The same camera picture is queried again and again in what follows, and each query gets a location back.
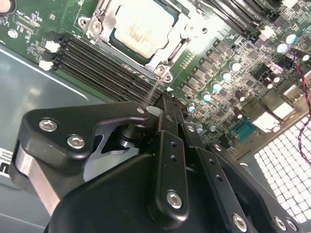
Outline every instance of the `capacitor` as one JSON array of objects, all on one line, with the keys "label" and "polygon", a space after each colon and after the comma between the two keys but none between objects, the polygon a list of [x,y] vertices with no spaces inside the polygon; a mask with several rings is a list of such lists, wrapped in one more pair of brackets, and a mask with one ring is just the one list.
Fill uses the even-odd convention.
[{"label": "capacitor", "polygon": [[222,89],[222,86],[219,82],[212,82],[211,87],[213,88],[213,91],[218,92]]},{"label": "capacitor", "polygon": [[211,126],[209,127],[209,131],[215,132],[215,131],[216,131],[216,126],[211,125]]},{"label": "capacitor", "polygon": [[232,62],[229,63],[229,67],[230,67],[233,71],[238,72],[238,71],[241,70],[242,65],[241,65],[239,62],[237,62],[237,61],[232,61]]},{"label": "capacitor", "polygon": [[285,33],[282,36],[282,40],[285,41],[285,43],[288,44],[288,45],[292,45],[293,43],[295,43],[297,38],[298,37],[295,34],[292,34],[292,33]]},{"label": "capacitor", "polygon": [[271,89],[273,87],[273,82],[270,79],[265,79],[262,84],[265,85],[265,87],[267,87],[268,89]]},{"label": "capacitor", "polygon": [[237,107],[233,109],[233,112],[234,112],[234,115],[237,117],[237,119],[241,119],[243,117],[241,110],[238,109]]},{"label": "capacitor", "polygon": [[271,79],[274,83],[278,83],[280,81],[280,77],[275,73],[270,74],[269,79]]},{"label": "capacitor", "polygon": [[231,74],[228,71],[223,71],[220,76],[225,82],[229,82],[231,80]]},{"label": "capacitor", "polygon": [[248,97],[250,97],[251,93],[246,91],[243,95],[244,95],[244,98],[247,99]]},{"label": "capacitor", "polygon": [[308,55],[304,51],[294,49],[294,53],[297,58],[300,58],[304,62],[310,59],[310,55]]},{"label": "capacitor", "polygon": [[212,99],[212,96],[208,92],[203,92],[202,99],[204,102],[210,102],[210,100]]},{"label": "capacitor", "polygon": [[202,135],[202,133],[203,133],[203,125],[196,125],[194,128],[198,132],[199,135]]},{"label": "capacitor", "polygon": [[235,97],[240,101],[240,102],[243,102],[245,100],[245,97],[244,95],[242,94],[241,91],[236,91],[235,92]]},{"label": "capacitor", "polygon": [[194,103],[189,103],[188,104],[188,110],[191,114],[193,114],[195,112],[195,105]]},{"label": "capacitor", "polygon": [[285,53],[288,51],[288,46],[285,43],[282,42],[276,42],[274,44],[274,49],[278,52],[278,53]]}]

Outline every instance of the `white connector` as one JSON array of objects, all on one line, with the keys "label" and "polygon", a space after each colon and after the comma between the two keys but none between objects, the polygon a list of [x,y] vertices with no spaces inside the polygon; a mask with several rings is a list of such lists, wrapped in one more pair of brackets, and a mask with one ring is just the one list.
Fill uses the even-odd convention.
[{"label": "white connector", "polygon": [[298,0],[282,0],[282,4],[286,7],[292,8],[298,3]]}]

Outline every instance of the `electronic component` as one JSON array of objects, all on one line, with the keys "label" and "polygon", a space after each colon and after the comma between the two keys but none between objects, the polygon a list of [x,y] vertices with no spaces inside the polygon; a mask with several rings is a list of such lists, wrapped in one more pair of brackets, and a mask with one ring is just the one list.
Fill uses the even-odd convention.
[{"label": "electronic component", "polygon": [[276,132],[280,129],[280,121],[268,113],[256,99],[244,106],[243,111],[251,122],[265,133]]},{"label": "electronic component", "polygon": [[221,90],[220,92],[219,92],[219,95],[220,96],[222,96],[222,97],[226,97],[227,95],[228,95],[228,92],[226,91],[226,90]]},{"label": "electronic component", "polygon": [[285,53],[288,51],[288,46],[285,43],[282,42],[276,42],[273,46],[273,48],[278,52],[278,53]]},{"label": "electronic component", "polygon": [[237,61],[232,61],[232,62],[229,63],[229,67],[230,67],[233,71],[238,72],[238,71],[241,70],[242,65],[241,65],[239,62],[237,62]]},{"label": "electronic component", "polygon": [[207,71],[215,72],[217,69],[215,66],[213,66],[209,61],[206,59],[202,59],[201,61],[201,67]]},{"label": "electronic component", "polygon": [[204,132],[203,125],[199,124],[199,125],[196,125],[194,128],[198,132],[199,135],[203,134],[203,132]]},{"label": "electronic component", "polygon": [[256,51],[253,51],[250,55],[249,58],[256,60],[259,57],[259,54]]},{"label": "electronic component", "polygon": [[273,82],[270,79],[263,80],[262,84],[268,89],[273,87]]},{"label": "electronic component", "polygon": [[274,83],[278,83],[281,80],[280,77],[275,73],[271,73],[269,79],[272,80]]},{"label": "electronic component", "polygon": [[294,113],[294,109],[282,100],[275,92],[268,92],[263,98],[262,102],[279,118],[285,120]]},{"label": "electronic component", "polygon": [[240,102],[243,102],[245,100],[245,97],[244,95],[242,94],[241,91],[236,91],[235,92],[235,97],[240,101]]},{"label": "electronic component", "polygon": [[221,55],[214,51],[214,50],[210,50],[207,52],[207,56],[210,60],[214,61],[214,62],[219,62],[220,64],[225,63],[225,60],[221,57]]},{"label": "electronic component", "polygon": [[226,54],[226,55],[231,55],[232,54],[232,50],[229,49],[229,47],[227,45],[225,45],[223,42],[221,42],[220,40],[217,40],[214,43],[214,47],[221,53]]},{"label": "electronic component", "polygon": [[248,86],[252,86],[254,84],[254,82],[252,81],[252,80],[248,80],[247,82],[246,82],[246,85],[248,85]]},{"label": "electronic component", "polygon": [[304,62],[310,59],[310,55],[308,55],[304,51],[294,49],[294,53],[297,58],[301,59]]},{"label": "electronic component", "polygon": [[234,115],[237,117],[237,119],[241,119],[243,117],[243,114],[240,109],[237,107],[234,107],[233,109]]},{"label": "electronic component", "polygon": [[285,33],[282,36],[282,39],[283,41],[285,41],[286,44],[292,45],[297,41],[298,37],[292,33]]},{"label": "electronic component", "polygon": [[299,11],[301,9],[301,6],[297,3],[295,6],[293,6],[294,11]]},{"label": "electronic component", "polygon": [[256,127],[248,120],[244,119],[237,124],[232,130],[232,134],[236,135],[238,142],[245,141],[250,135],[256,131]]},{"label": "electronic component", "polygon": [[272,22],[277,26],[277,27],[280,27],[281,29],[283,30],[286,30],[290,27],[290,23],[284,19],[283,16],[281,16],[280,14],[275,14],[273,17],[272,17]]},{"label": "electronic component", "polygon": [[198,77],[199,79],[201,79],[201,80],[205,80],[205,79],[208,79],[208,75],[204,72],[204,71],[202,71],[201,69],[196,69],[195,71],[194,71],[194,73],[193,73],[196,77]]},{"label": "electronic component", "polygon": [[16,0],[0,0],[0,17],[14,13]]},{"label": "electronic component", "polygon": [[188,104],[188,111],[193,114],[195,113],[195,104],[194,103],[189,103]]},{"label": "electronic component", "polygon": [[193,86],[194,88],[199,88],[203,86],[203,83],[201,83],[200,81],[196,80],[194,77],[189,77],[187,79],[187,83],[191,86]]},{"label": "electronic component", "polygon": [[180,89],[189,96],[193,94],[193,89],[186,84],[183,84]]},{"label": "electronic component", "polygon": [[209,127],[209,131],[215,132],[215,131],[216,131],[216,126],[211,125],[211,126]]},{"label": "electronic component", "polygon": [[145,70],[164,78],[189,42],[207,32],[206,21],[196,7],[187,2],[182,7],[185,11],[178,11],[166,0],[162,4],[153,0],[139,4],[100,1],[93,16],[79,17],[78,24],[93,43],[103,48],[110,44],[121,60],[125,59],[124,53]]},{"label": "electronic component", "polygon": [[211,87],[213,88],[214,92],[219,92],[222,89],[222,86],[217,81],[212,82]]},{"label": "electronic component", "polygon": [[223,71],[220,74],[221,78],[225,81],[225,82],[229,82],[231,80],[231,74],[228,71]]},{"label": "electronic component", "polygon": [[203,92],[202,93],[202,99],[204,102],[210,102],[212,99],[212,96],[208,92]]}]

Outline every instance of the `gray metal surface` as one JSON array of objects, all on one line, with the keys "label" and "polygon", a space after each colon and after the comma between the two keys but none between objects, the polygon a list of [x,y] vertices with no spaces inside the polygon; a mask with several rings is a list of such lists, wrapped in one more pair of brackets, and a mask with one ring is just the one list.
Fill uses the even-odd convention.
[{"label": "gray metal surface", "polygon": [[[14,150],[21,118],[30,110],[99,103],[103,101],[0,45],[0,148]],[[0,176],[1,233],[42,233],[49,218],[38,199]]]}]

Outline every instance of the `chip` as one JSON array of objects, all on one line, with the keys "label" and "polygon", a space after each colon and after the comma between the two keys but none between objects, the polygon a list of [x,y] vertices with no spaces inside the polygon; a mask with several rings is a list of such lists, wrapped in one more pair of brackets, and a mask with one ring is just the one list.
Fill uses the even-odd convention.
[{"label": "chip", "polygon": [[192,119],[192,122],[195,124],[195,123],[198,123],[200,120],[198,118],[194,118]]},{"label": "chip", "polygon": [[206,76],[206,73],[200,69],[197,69],[193,74],[201,80],[204,80]]},{"label": "chip", "polygon": [[196,80],[194,77],[188,78],[187,83],[193,87],[202,87],[203,86],[203,83]]},{"label": "chip", "polygon": [[227,55],[230,55],[232,53],[232,50],[228,48],[227,45],[225,45],[223,42],[221,41],[216,41],[216,46],[215,48],[220,51],[221,53],[225,53]]},{"label": "chip", "polygon": [[181,87],[181,90],[183,92],[185,92],[187,95],[191,95],[192,94],[192,89],[187,86],[186,84],[184,84],[182,87]]},{"label": "chip", "polygon": [[219,95],[221,95],[222,97],[226,97],[227,94],[228,94],[228,92],[224,89],[219,92]]},{"label": "chip", "polygon": [[203,59],[202,60],[202,63],[201,63],[201,67],[208,70],[208,71],[213,71],[215,72],[216,71],[216,67],[213,66],[209,61],[207,61],[206,59]]},{"label": "chip", "polygon": [[249,80],[249,81],[247,81],[247,83],[246,83],[246,85],[248,85],[248,86],[251,86],[251,85],[253,85],[254,84],[254,82],[252,81],[252,80]]},{"label": "chip", "polygon": [[207,56],[214,62],[219,62],[220,64],[223,64],[225,62],[225,60],[220,56],[220,54],[213,50],[210,50],[207,53]]},{"label": "chip", "polygon": [[216,115],[218,117],[223,117],[225,115],[225,113],[223,111],[219,111]]},{"label": "chip", "polygon": [[174,17],[153,0],[122,5],[116,20],[115,38],[145,58],[167,45],[174,25]]},{"label": "chip", "polygon": [[254,51],[249,55],[249,57],[253,60],[256,60],[259,57],[259,54],[256,51]]}]

